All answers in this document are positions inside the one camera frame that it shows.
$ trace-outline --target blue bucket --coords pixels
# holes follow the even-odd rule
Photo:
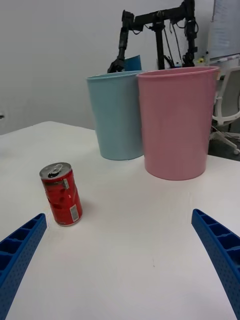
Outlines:
[[[143,155],[136,77],[140,72],[124,71],[87,78],[99,149],[106,159],[130,160]]]

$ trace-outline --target pink bucket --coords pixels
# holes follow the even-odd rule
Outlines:
[[[146,170],[167,180],[206,169],[219,68],[176,68],[139,74]]]

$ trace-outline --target white wall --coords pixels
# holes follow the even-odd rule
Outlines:
[[[198,56],[207,48],[214,0],[196,0]],[[1,0],[0,134],[43,121],[93,128],[86,77],[117,57],[123,9],[135,15],[177,7],[181,0]],[[178,60],[174,35],[166,30]],[[182,53],[187,42],[177,29]],[[153,31],[129,35],[126,56],[156,68]]]

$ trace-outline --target can pull tab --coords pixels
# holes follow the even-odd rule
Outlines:
[[[47,175],[48,178],[54,178],[54,177],[58,176],[59,172],[62,170],[62,168],[63,168],[62,164],[60,164],[60,163],[56,164],[55,167],[49,171],[49,173]]]

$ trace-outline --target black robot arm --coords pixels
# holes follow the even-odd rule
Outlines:
[[[131,12],[123,11],[122,28],[120,31],[119,53],[107,70],[108,73],[121,72],[124,69],[125,50],[128,45],[129,31],[143,31],[144,25],[152,24],[152,29],[156,34],[156,48],[158,69],[164,69],[164,45],[163,29],[164,21],[170,20],[174,25],[185,19],[184,33],[188,41],[187,53],[183,56],[183,67],[194,66],[194,53],[198,48],[195,47],[196,19],[195,19],[195,0],[184,0],[179,7],[142,14],[134,17]]]

